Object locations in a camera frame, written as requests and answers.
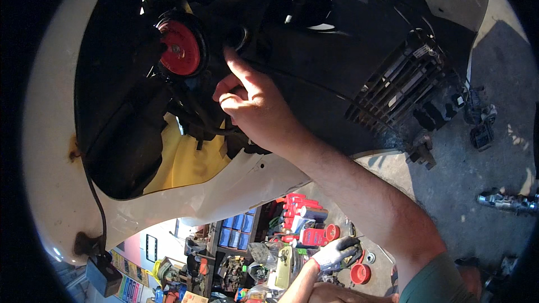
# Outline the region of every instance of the poster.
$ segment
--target poster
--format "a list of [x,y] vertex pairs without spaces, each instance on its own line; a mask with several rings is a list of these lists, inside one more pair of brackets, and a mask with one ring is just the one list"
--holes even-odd
[[114,295],[125,303],[139,303],[143,285],[125,275],[123,277],[120,289]]
[[115,266],[116,269],[118,269],[125,275],[131,277],[133,280],[139,282],[140,284],[147,287],[150,286],[150,283],[148,283],[148,273],[146,273],[144,269],[140,268],[122,255],[118,254],[115,250],[112,250],[111,253],[112,265]]

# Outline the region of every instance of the concrete floor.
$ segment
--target concrete floor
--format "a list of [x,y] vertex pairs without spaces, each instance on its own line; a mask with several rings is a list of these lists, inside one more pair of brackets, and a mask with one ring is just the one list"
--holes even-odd
[[[433,135],[432,153],[438,164],[430,171],[406,164],[404,154],[358,162],[423,206],[453,258],[476,256],[482,267],[496,268],[503,255],[522,252],[535,218],[478,205],[475,197],[492,187],[522,194],[533,194],[537,188],[532,139],[539,76],[529,43],[506,0],[489,0],[471,70],[472,87],[484,85],[498,110],[490,149],[479,153],[472,147],[470,126],[461,113]],[[317,185],[311,183],[301,191],[327,204],[336,220],[345,215],[334,204],[332,208]],[[379,269],[384,279],[359,289],[384,295],[391,264],[380,251],[376,256],[377,262],[384,262]]]

